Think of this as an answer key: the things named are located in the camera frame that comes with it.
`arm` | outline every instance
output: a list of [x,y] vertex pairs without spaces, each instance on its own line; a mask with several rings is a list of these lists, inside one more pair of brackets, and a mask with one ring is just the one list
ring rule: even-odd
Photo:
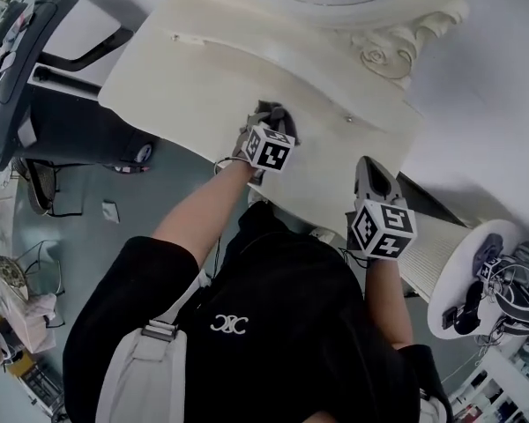
[[160,223],[153,238],[182,246],[201,268],[254,173],[255,169],[244,161],[233,161],[179,203]]
[[398,262],[376,260],[369,268],[366,302],[370,316],[394,349],[414,343]]

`person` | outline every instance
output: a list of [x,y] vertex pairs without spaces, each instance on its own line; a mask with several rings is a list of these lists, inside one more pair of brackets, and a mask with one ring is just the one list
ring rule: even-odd
[[[186,197],[151,237],[127,241],[98,284],[63,353],[73,423],[94,421],[120,340],[197,277],[256,172],[241,160]],[[184,420],[418,422],[427,395],[451,421],[431,350],[414,343],[398,264],[370,262],[365,288],[363,299],[336,249],[291,232],[270,204],[255,202],[204,298],[178,323],[188,337]]]

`black chair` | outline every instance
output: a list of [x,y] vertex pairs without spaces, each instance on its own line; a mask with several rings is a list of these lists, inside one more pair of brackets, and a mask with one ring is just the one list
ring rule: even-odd
[[56,214],[53,207],[56,194],[60,191],[56,186],[56,174],[61,169],[78,166],[86,165],[80,163],[54,165],[50,161],[21,158],[12,160],[13,169],[27,181],[27,196],[34,212],[53,218],[82,216],[82,212]]

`gray floor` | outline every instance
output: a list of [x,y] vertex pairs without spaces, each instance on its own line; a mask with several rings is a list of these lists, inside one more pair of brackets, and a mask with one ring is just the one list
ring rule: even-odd
[[[60,260],[63,267],[66,294],[59,298],[58,312],[66,321],[66,326],[56,329],[57,347],[43,355],[59,372],[62,372],[63,347],[71,326],[122,245],[132,236],[150,234],[175,204],[212,176],[210,163],[168,142],[160,144],[151,166],[152,169],[147,173],[133,176],[114,174],[100,166],[61,172],[59,182],[62,192],[56,200],[56,212],[74,212],[84,205],[84,216],[80,218],[53,219],[35,215],[26,201],[25,184],[20,184],[14,252],[20,254],[41,240],[54,240],[57,244],[48,253]],[[222,246],[235,234],[236,220],[247,207],[246,193],[235,207]],[[119,225],[102,217],[103,200],[117,204],[121,219]],[[281,215],[281,218],[294,229],[302,230],[305,227],[286,214]],[[210,256],[207,268],[212,268],[212,261],[213,256]],[[363,284],[364,271],[356,271],[356,274]],[[420,298],[407,302],[416,341],[433,348],[442,378],[476,352],[476,346],[470,338],[458,341],[434,338],[426,323],[427,304]],[[446,390],[456,389],[472,370],[473,361],[445,383]],[[47,420],[31,407],[15,380],[0,372],[0,423],[17,421]]]

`white bag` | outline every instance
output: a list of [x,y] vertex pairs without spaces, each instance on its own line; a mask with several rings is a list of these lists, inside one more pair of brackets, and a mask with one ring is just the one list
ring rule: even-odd
[[167,312],[122,339],[104,377],[96,423],[183,423],[186,334],[173,323],[192,294],[210,284],[201,270]]

